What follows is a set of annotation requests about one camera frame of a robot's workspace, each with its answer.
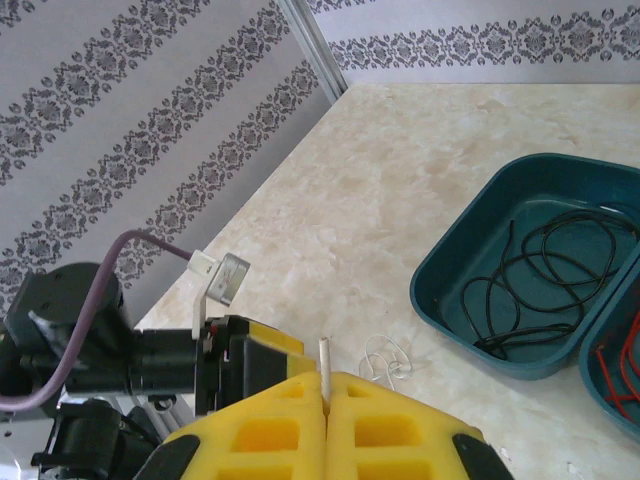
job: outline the damask wallpaper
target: damask wallpaper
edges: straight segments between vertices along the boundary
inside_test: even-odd
[[[307,0],[354,82],[640,81],[640,5]]]
[[[0,0],[0,65],[0,318],[124,230],[205,247],[329,108],[269,0]],[[132,319],[185,267],[129,244]]]

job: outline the red cable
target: red cable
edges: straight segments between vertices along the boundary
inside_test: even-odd
[[[636,364],[635,359],[633,358],[633,346],[635,344],[636,338],[640,333],[640,311],[636,313],[635,318],[633,319],[633,323],[631,324],[631,328],[629,329],[629,334],[622,345],[622,349],[620,351],[619,358],[619,366],[620,366],[620,374],[622,375],[622,379],[624,380],[625,386],[631,391],[631,395],[619,395],[615,391],[615,387],[613,386],[613,380],[611,379],[611,375],[609,374],[609,369],[607,368],[607,364],[604,361],[604,357],[602,355],[601,346],[596,350],[596,356],[598,357],[598,362],[600,363],[600,367],[602,368],[602,374],[604,375],[605,381],[607,382],[607,387],[609,389],[609,396],[604,397],[605,401],[611,402],[615,404],[618,412],[625,417],[627,420],[633,422],[633,419],[629,416],[626,410],[622,407],[622,402],[629,401],[637,401],[640,402],[640,392],[636,390],[633,386],[633,382],[629,377],[629,374],[625,368],[626,361],[631,365],[631,369],[633,372],[640,377],[640,368]]]
[[[622,416],[624,416],[627,420],[633,421],[633,420],[631,420],[631,417],[629,416],[629,414],[622,407],[622,403],[620,403],[620,399],[618,398],[618,394],[616,393],[615,389],[613,388],[613,382],[611,381],[611,376],[609,375],[609,369],[607,369],[607,364],[604,363],[604,358],[602,357],[601,350],[602,349],[600,349],[600,348],[598,348],[596,350],[596,357],[598,357],[598,361],[600,362],[600,367],[602,368],[602,373],[604,375],[604,379],[607,382],[607,387],[609,387],[609,393],[611,394],[611,398],[613,399],[613,402],[616,404],[616,408],[622,414]]]
[[[640,393],[638,393],[638,391],[633,386],[633,383],[631,382],[631,379],[629,378],[629,375],[625,369],[625,360],[628,359],[634,372],[636,372],[636,375],[638,374],[638,372],[636,371],[637,366],[635,365],[635,362],[633,360],[633,352],[632,352],[633,344],[635,343],[635,340],[636,340],[636,335],[638,335],[638,327],[640,327],[640,312],[636,314],[636,317],[633,320],[633,324],[631,325],[631,330],[629,331],[629,335],[624,341],[624,345],[622,346],[622,351],[620,352],[620,373],[622,374],[622,378],[627,388],[631,391],[633,396],[636,397],[636,400],[640,402]]]

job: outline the black plastic part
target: black plastic part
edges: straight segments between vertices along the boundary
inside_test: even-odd
[[[147,401],[153,404],[153,408],[157,412],[166,412],[176,404],[178,397],[175,395],[149,395]]]
[[[31,464],[40,467],[44,478],[129,480],[153,449],[154,445],[126,427],[120,413],[108,403],[63,403],[46,451],[35,454]]]
[[[20,367],[20,351],[0,324],[0,395],[27,395],[32,382]]]
[[[195,435],[183,435],[161,445],[134,480],[180,480],[199,446],[200,439]]]
[[[469,480],[514,480],[491,445],[464,433],[454,435],[453,444]]]
[[[287,354],[251,337],[231,337],[228,357],[220,372],[218,410],[287,379]]]
[[[210,318],[200,329],[196,354],[195,413],[206,415],[229,405],[220,391],[224,388],[241,389],[242,383],[228,385],[230,376],[224,374],[230,368],[230,342],[234,336],[246,337],[250,320],[239,315]]]
[[[130,361],[118,371],[75,369],[65,383],[72,394],[172,395],[192,393],[196,342],[191,330],[134,332]]]
[[[47,274],[27,275],[4,320],[23,354],[62,356],[97,270],[95,263],[75,263]],[[131,341],[122,289],[112,275],[77,365],[121,368],[131,351]]]
[[[153,422],[149,418],[149,415],[147,415],[147,412],[145,412],[144,408],[133,407],[127,414],[127,417],[139,425],[140,428],[143,428],[156,444],[160,445],[162,443],[162,439],[158,435],[156,428],[153,426]]]

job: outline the metal bracket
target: metal bracket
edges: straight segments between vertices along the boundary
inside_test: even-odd
[[[189,270],[206,277],[193,304],[191,338],[197,340],[207,319],[207,297],[225,307],[231,305],[251,264],[227,253],[222,261],[196,250],[189,260]]]

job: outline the gray floral pattern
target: gray floral pattern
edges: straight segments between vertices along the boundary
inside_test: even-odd
[[[195,215],[206,208],[207,202],[214,199],[215,192],[224,188],[234,172],[262,148],[270,134],[278,130],[318,86],[315,72],[306,60],[303,61],[256,107],[254,113],[236,127],[228,140],[220,143],[209,159],[188,176],[167,203],[157,208],[155,215],[147,219],[143,230],[166,242],[173,242]],[[143,240],[130,241],[116,267],[116,274],[125,288],[130,288],[131,281],[139,279],[145,267],[161,253],[160,249]]]
[[[589,12],[567,19],[553,15],[549,21],[527,18],[484,27],[374,35],[329,42],[342,70],[401,67],[505,65],[507,62],[540,64],[608,62],[640,59],[640,8],[630,6],[622,15],[605,9],[596,18]]]
[[[2,27],[14,27],[22,21],[21,15],[32,13],[35,9],[34,2],[28,0],[0,0],[0,35],[2,35]]]
[[[270,51],[288,33],[289,27],[281,10],[274,1],[270,2],[269,8],[260,10],[256,18],[250,19],[248,25],[238,30],[236,36],[218,48],[207,59],[206,64],[200,65],[192,76],[149,112],[138,123],[136,130],[129,131],[123,142],[113,147],[113,152],[98,159],[95,168],[90,168],[69,191],[62,193],[59,203],[50,205],[43,216],[32,223],[31,230],[18,234],[15,245],[5,246],[0,255],[0,271],[3,272],[0,275],[0,297],[4,298],[7,308],[26,272],[45,271],[55,265],[63,251],[72,247],[73,239],[81,238],[92,228],[113,207],[114,202],[122,198],[137,179],[153,168],[161,160],[161,155],[182,138],[183,131],[199,122],[214,107],[214,102],[218,102],[226,92],[233,89],[244,72],[260,62],[264,53]],[[230,57],[233,57],[233,62],[228,61]],[[296,72],[290,79],[294,86],[289,86],[289,90],[306,91],[300,88],[300,85],[307,85],[305,79],[299,78],[300,74]],[[276,95],[283,96],[286,90],[284,87],[276,89]],[[295,102],[298,98],[292,94],[286,102],[280,97],[274,97],[273,102],[280,105]],[[46,102],[47,99],[45,97],[40,102]],[[37,108],[45,107],[46,105],[34,107],[33,115],[40,115],[35,113]],[[49,118],[42,117],[39,120],[43,125],[48,125],[47,122],[57,122],[57,125],[65,121],[64,113],[57,110],[47,112]],[[278,118],[282,120],[285,113],[282,111]],[[28,151],[39,131],[30,130],[30,123],[18,120],[12,122],[9,124],[11,128],[0,129],[3,138],[7,139],[15,151]],[[256,133],[248,127],[244,127],[239,135],[242,138],[236,141],[241,141],[247,151],[250,150],[249,146],[259,145],[265,138],[264,134]],[[0,158],[0,169],[4,169],[1,160]],[[235,158],[232,163],[241,166],[242,160]],[[211,177],[212,174],[203,167],[202,175]]]
[[[351,7],[352,5],[363,5],[367,2],[372,3],[376,0],[307,0],[309,8],[314,14],[328,12],[330,10],[340,10],[343,7]]]
[[[3,19],[9,26],[18,21],[18,3],[0,0],[0,25]],[[22,100],[9,107],[8,114],[0,114],[0,187],[14,178],[14,169],[25,168],[26,160],[43,152],[43,139],[55,142],[54,132],[66,132],[75,118],[84,115],[83,108],[93,107],[111,91],[114,82],[126,78],[127,72],[178,31],[178,25],[186,25],[187,17],[196,17],[209,3],[142,0],[138,6],[132,5],[128,15],[118,15],[111,28],[103,28],[99,38],[90,38],[82,52],[74,52],[71,62],[61,63],[50,77],[42,78],[43,88],[30,88]],[[33,6],[27,8],[27,4],[32,5],[20,3],[29,11]]]

